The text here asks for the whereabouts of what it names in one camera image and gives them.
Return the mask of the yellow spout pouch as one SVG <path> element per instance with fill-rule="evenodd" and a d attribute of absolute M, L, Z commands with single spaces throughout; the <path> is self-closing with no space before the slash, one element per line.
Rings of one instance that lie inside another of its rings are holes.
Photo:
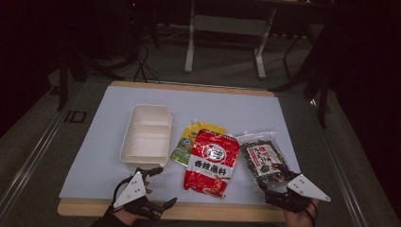
<path fill-rule="evenodd" d="M 200 130 L 209 130 L 222 134 L 226 133 L 226 129 L 224 127 L 208 122 L 193 121 L 183 130 L 177 147 L 172 151 L 170 155 L 170 159 L 172 161 L 183 166 L 187 166 L 189 156 L 192 152 L 192 148 Z"/>

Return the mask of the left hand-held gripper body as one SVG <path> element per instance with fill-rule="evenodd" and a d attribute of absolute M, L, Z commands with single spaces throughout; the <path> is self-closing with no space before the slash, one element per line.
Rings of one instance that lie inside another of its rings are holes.
<path fill-rule="evenodd" d="M 129 178 L 117 185 L 113 192 L 113 210 L 124 208 L 137 216 L 158 220 L 163 214 L 162 207 L 147 199 L 148 184 L 144 173 L 144 169 L 137 169 Z"/>

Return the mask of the clear seaweed bag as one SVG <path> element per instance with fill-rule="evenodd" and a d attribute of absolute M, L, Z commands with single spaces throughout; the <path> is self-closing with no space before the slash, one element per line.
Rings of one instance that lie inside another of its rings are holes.
<path fill-rule="evenodd" d="M 284 165 L 289 168 L 275 137 L 276 132 L 268 130 L 245 131 L 235 135 L 247 168 L 256 179 L 271 186 L 282 183 L 278 180 L 280 170 L 277 166 Z"/>

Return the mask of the black stand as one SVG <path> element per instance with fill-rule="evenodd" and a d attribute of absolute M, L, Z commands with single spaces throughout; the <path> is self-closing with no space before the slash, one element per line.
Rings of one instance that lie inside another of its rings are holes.
<path fill-rule="evenodd" d="M 75 80 L 84 81 L 87 78 L 84 66 L 87 66 L 95 69 L 97 72 L 107 78 L 121 80 L 122 77 L 115 74 L 113 70 L 123 68 L 129 64 L 130 60 L 126 59 L 116 64 L 104 66 L 85 56 L 76 48 L 61 48 L 59 55 L 59 86 L 56 91 L 56 94 L 59 96 L 58 110 L 62 110 L 68 101 L 68 73 L 71 73 Z"/>
<path fill-rule="evenodd" d="M 283 56 L 283 65 L 287 77 L 290 82 L 287 82 L 278 87 L 270 88 L 272 92 L 283 92 L 295 85 L 302 82 L 308 81 L 303 96 L 309 101 L 313 101 L 316 94 L 320 93 L 318 98 L 319 105 L 317 111 L 317 118 L 320 125 L 325 129 L 325 113 L 327 107 L 328 97 L 328 86 L 330 79 L 330 61 L 327 59 L 327 55 L 321 50 L 321 44 L 319 43 L 320 35 L 324 29 L 324 24 L 308 24 L 305 25 L 305 36 L 312 44 L 312 49 L 307 55 L 301 68 L 294 74 L 291 74 L 288 69 L 288 53 L 295 44 L 301 39 L 301 35 L 298 35 L 295 40 L 291 43 Z"/>

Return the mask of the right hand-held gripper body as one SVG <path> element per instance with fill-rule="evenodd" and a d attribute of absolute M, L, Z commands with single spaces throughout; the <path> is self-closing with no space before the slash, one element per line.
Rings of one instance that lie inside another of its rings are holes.
<path fill-rule="evenodd" d="M 331 198 L 304 174 L 295 176 L 289 182 L 277 183 L 274 187 L 267 187 L 264 192 L 267 204 L 294 213 L 304 211 L 312 199 L 331 201 Z"/>

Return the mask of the person's right hand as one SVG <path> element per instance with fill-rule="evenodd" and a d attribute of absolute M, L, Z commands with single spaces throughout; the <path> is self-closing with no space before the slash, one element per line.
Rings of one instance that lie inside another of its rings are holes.
<path fill-rule="evenodd" d="M 318 200 L 312 199 L 303 212 L 293 213 L 285 210 L 284 217 L 287 227 L 315 227 L 318 217 L 318 204 Z"/>

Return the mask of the person's left hand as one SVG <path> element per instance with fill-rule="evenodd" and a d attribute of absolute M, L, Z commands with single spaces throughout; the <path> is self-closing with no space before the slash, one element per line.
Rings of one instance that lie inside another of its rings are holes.
<path fill-rule="evenodd" d="M 125 210 L 119 210 L 113 213 L 115 217 L 117 217 L 124 224 L 132 226 L 133 223 L 138 219 L 138 216 L 127 212 Z"/>

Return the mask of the red seasoning packet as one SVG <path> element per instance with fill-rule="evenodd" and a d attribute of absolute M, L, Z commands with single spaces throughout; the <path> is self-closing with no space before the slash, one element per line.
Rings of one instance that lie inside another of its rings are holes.
<path fill-rule="evenodd" d="M 233 137 L 200 130 L 189 155 L 183 188 L 223 199 L 234 174 L 239 149 Z"/>

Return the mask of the white metal stand frame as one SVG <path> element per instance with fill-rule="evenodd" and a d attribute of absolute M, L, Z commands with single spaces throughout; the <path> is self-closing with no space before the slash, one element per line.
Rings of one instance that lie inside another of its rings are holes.
<path fill-rule="evenodd" d="M 267 39 L 270 35 L 270 30 L 273 25 L 277 8 L 272 8 L 268 13 L 267 20 L 261 21 L 252 19 L 239 19 L 239 18 L 197 14 L 195 12 L 195 6 L 196 6 L 196 0 L 191 0 L 190 19 L 189 19 L 189 39 L 188 39 L 188 47 L 184 64 L 184 72 L 191 73 L 193 71 L 194 50 L 195 50 L 194 35 L 196 30 L 201 30 L 201 31 L 259 36 L 261 38 L 261 42 L 260 45 L 253 50 L 253 56 L 258 77 L 260 79 L 265 79 L 267 75 L 265 72 L 262 54 Z"/>

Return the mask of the metal floor rail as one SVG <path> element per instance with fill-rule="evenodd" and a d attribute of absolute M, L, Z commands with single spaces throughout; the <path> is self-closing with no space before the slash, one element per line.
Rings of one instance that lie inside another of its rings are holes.
<path fill-rule="evenodd" d="M 354 227 L 368 227 L 366 218 L 360 209 L 355 191 L 352 188 L 352 185 L 350 185 L 350 182 L 346 176 L 346 172 L 343 168 L 343 162 L 340 160 L 340 157 L 337 154 L 327 129 L 322 127 L 319 120 L 316 120 L 315 123 L 319 128 L 321 136 L 323 137 L 329 164 L 331 166 L 337 186 L 339 187 L 341 197 L 343 198 L 343 201 L 347 207 L 348 214 L 353 221 Z"/>
<path fill-rule="evenodd" d="M 58 98 L 45 95 L 0 138 L 0 222 L 18 200 L 82 86 L 72 85 L 60 110 Z"/>

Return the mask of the white table mat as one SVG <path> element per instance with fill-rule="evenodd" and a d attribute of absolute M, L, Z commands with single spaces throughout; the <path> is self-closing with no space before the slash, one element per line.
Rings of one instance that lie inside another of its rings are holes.
<path fill-rule="evenodd" d="M 90 129 L 62 187 L 62 199 L 110 200 L 115 187 L 131 175 L 120 160 L 131 110 L 138 104 L 165 105 L 172 115 L 170 149 L 174 149 L 184 128 L 196 119 L 224 127 L 228 133 L 268 129 L 276 132 L 275 142 L 289 168 L 300 170 L 281 105 L 276 97 L 232 95 L 110 86 L 102 98 Z M 242 158 L 225 190 L 217 199 L 183 188 L 185 167 L 170 161 L 164 171 L 150 177 L 152 201 L 262 204 L 253 176 Z"/>

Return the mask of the white divided lunch box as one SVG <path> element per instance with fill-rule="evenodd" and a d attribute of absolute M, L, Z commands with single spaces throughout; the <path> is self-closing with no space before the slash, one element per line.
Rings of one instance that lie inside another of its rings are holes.
<path fill-rule="evenodd" d="M 169 153 L 172 116 L 167 106 L 136 105 L 126 128 L 120 160 L 131 171 L 164 167 Z"/>

